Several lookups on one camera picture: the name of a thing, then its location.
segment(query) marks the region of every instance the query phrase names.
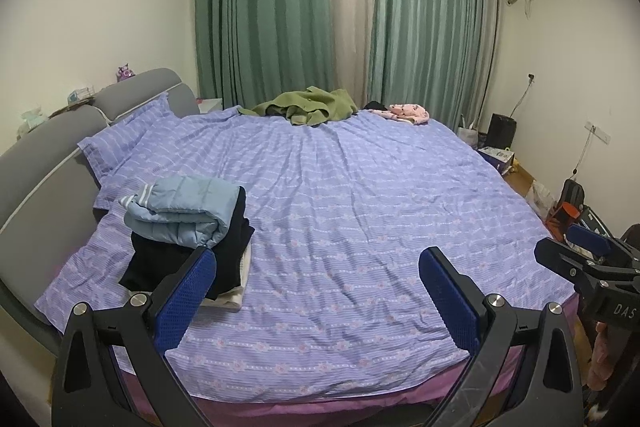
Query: black backpack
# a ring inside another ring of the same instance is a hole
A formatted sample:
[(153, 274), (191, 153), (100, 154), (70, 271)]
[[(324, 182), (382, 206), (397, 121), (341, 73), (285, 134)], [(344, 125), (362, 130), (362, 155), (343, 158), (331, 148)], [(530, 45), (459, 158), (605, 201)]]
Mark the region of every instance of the black backpack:
[(572, 179), (565, 180), (557, 206), (562, 205), (565, 201), (572, 204), (578, 210), (581, 210), (584, 204), (584, 189), (582, 185)]

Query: wall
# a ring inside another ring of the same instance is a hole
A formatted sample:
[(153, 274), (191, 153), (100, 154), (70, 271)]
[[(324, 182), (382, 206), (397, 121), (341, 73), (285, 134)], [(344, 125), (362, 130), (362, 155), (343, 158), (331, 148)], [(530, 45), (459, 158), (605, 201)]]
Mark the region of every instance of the wall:
[(0, 20), (0, 152), (23, 111), (49, 114), (126, 62), (171, 68), (196, 89), (193, 0), (0, 0)]
[(510, 114), (535, 84), (514, 118), (513, 150), (554, 194), (572, 175), (590, 120), (611, 135), (592, 138), (577, 180), (586, 203), (622, 234), (640, 222), (640, 3), (638, 0), (524, 0), (504, 7), (494, 85), (482, 118)]

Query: purple pillowcase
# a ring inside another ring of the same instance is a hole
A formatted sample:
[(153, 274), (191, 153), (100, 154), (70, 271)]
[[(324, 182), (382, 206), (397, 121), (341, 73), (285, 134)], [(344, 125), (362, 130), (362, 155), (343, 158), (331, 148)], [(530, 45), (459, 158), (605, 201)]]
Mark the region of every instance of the purple pillowcase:
[[(78, 147), (84, 153), (89, 165), (102, 187), (109, 176), (129, 158), (146, 131), (162, 118), (173, 116), (169, 108), (167, 93), (145, 103), (124, 120), (119, 121), (94, 136), (84, 138)], [(100, 190), (94, 207), (109, 210), (111, 198)]]

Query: electrical outlet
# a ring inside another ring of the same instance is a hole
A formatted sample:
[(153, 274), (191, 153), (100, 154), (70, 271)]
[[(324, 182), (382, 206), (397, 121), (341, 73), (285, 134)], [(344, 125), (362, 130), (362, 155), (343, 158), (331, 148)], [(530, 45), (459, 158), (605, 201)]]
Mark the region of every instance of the electrical outlet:
[(587, 121), (587, 123), (584, 124), (584, 128), (587, 129), (588, 131), (591, 131), (596, 137), (600, 138), (604, 143), (609, 145), (609, 142), (611, 141), (611, 137), (607, 133), (605, 133), (601, 127), (598, 127), (597, 125), (594, 125), (590, 121)]

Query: blue mesh pad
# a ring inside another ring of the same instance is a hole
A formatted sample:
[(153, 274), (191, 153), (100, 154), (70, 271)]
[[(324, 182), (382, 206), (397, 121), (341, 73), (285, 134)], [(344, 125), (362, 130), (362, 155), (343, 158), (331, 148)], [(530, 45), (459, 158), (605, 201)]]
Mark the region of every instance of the blue mesh pad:
[(598, 257), (606, 256), (611, 253), (611, 245), (609, 240), (599, 233), (591, 232), (579, 225), (571, 225), (566, 231), (566, 239), (574, 245), (589, 250)]
[(156, 316), (154, 345), (160, 353), (178, 347), (216, 277), (216, 258), (205, 250)]
[(420, 254), (418, 270), (456, 346), (474, 356), (480, 347), (478, 316), (429, 249)]

